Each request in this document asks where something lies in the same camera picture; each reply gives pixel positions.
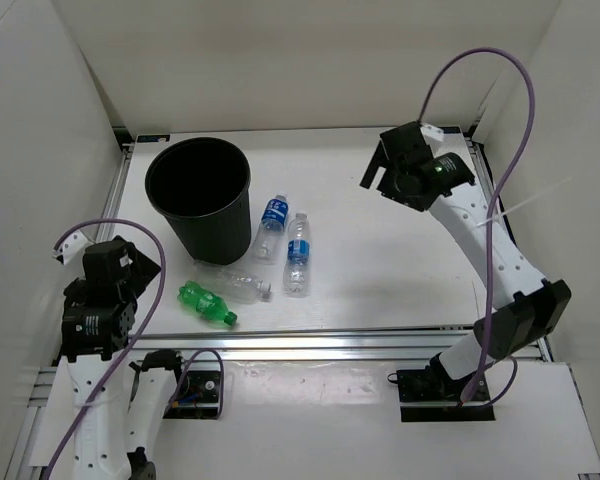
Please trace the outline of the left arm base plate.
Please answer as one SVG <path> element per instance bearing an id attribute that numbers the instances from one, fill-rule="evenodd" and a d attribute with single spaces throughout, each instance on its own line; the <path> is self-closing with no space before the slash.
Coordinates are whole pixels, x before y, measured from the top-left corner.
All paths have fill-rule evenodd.
<path id="1" fill-rule="evenodd" d="M 217 420 L 221 398 L 219 370 L 190 370 L 164 419 Z"/>

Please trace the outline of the green plastic bottle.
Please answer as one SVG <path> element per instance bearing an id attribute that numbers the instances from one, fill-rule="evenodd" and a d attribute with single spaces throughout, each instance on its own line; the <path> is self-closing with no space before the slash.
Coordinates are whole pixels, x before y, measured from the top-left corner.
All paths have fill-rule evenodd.
<path id="1" fill-rule="evenodd" d="M 186 309 L 207 322 L 229 327 L 233 327 L 237 322 L 237 315 L 228 308 L 220 296 L 196 282 L 187 281 L 181 286 L 177 298 Z"/>

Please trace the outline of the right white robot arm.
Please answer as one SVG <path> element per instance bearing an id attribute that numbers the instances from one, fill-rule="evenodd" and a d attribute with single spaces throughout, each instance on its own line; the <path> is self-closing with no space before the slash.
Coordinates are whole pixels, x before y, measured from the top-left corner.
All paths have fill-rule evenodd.
<path id="1" fill-rule="evenodd" d="M 472 333 L 434 356 L 422 370 L 401 372 L 409 401 L 465 402 L 462 390 L 480 365 L 490 367 L 550 333 L 571 298 L 562 280 L 551 282 L 488 219 L 488 202 L 472 170 L 457 154 L 440 153 L 441 129 L 410 122 L 387 130 L 361 180 L 380 180 L 382 196 L 430 213 L 450 233 L 483 284 L 493 288 L 491 328 L 479 319 Z"/>

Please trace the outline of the blue label clear bottle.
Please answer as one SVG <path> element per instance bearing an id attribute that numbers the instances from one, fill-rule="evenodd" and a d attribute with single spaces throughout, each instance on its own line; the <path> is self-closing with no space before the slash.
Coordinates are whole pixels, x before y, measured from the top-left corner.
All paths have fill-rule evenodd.
<path id="1" fill-rule="evenodd" d="M 283 276 L 285 293 L 304 296 L 309 290 L 311 235 L 308 215 L 297 212 L 288 228 L 286 263 Z"/>

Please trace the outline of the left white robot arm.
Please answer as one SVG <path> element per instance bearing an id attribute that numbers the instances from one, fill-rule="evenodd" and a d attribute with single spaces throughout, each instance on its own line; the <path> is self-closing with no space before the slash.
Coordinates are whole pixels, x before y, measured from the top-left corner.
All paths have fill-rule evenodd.
<path id="1" fill-rule="evenodd" d="M 75 479 L 154 479 L 151 459 L 168 400 L 190 377 L 171 349 L 129 359 L 138 299 L 160 267 L 117 236 L 86 248 L 84 274 L 64 290 L 61 358 L 76 418 L 61 441 L 73 444 Z"/>

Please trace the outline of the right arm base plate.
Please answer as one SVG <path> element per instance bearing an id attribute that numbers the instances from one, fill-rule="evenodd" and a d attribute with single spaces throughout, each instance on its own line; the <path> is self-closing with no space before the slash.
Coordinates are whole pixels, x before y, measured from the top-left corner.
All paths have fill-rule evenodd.
<path id="1" fill-rule="evenodd" d="M 495 420 L 491 395 L 485 377 L 466 404 L 460 406 L 460 394 L 466 381 L 444 385 L 425 369 L 397 370 L 387 380 L 398 389 L 402 423 L 490 422 Z"/>

